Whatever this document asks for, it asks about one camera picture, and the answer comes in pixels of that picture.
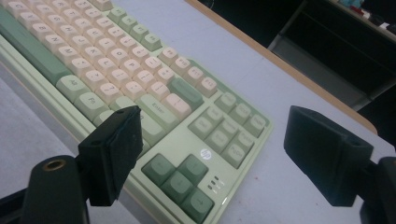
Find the desk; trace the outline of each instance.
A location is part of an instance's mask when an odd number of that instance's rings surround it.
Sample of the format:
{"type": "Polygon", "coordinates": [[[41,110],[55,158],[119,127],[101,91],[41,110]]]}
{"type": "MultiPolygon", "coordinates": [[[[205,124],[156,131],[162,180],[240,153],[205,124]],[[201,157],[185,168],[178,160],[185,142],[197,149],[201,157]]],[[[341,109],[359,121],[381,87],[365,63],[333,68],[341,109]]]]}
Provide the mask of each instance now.
{"type": "MultiPolygon", "coordinates": [[[[372,144],[375,147],[373,161],[394,156],[393,146],[366,128],[370,125],[362,117],[304,79],[263,47],[251,42],[255,46],[252,49],[219,25],[223,21],[210,20],[182,0],[116,0],[114,3],[126,8],[130,15],[160,36],[164,43],[216,74],[269,115],[275,124],[262,153],[247,173],[220,223],[360,223],[361,200],[358,199],[352,208],[329,206],[287,156],[283,139],[289,108],[300,105],[343,124],[372,144]]],[[[77,142],[42,106],[36,104],[32,96],[26,95],[27,91],[8,71],[2,69],[0,74],[4,81],[0,91],[8,96],[0,101],[0,119],[6,124],[0,129],[0,192],[4,197],[26,186],[29,169],[35,162],[48,156],[76,153],[77,142]],[[12,116],[6,116],[9,111],[12,111],[12,116]]],[[[91,215],[95,217],[92,221],[152,222],[127,195],[123,195],[121,201],[125,202],[125,206],[116,203],[114,208],[108,209],[111,210],[108,213],[106,209],[92,210],[91,215]]]]}

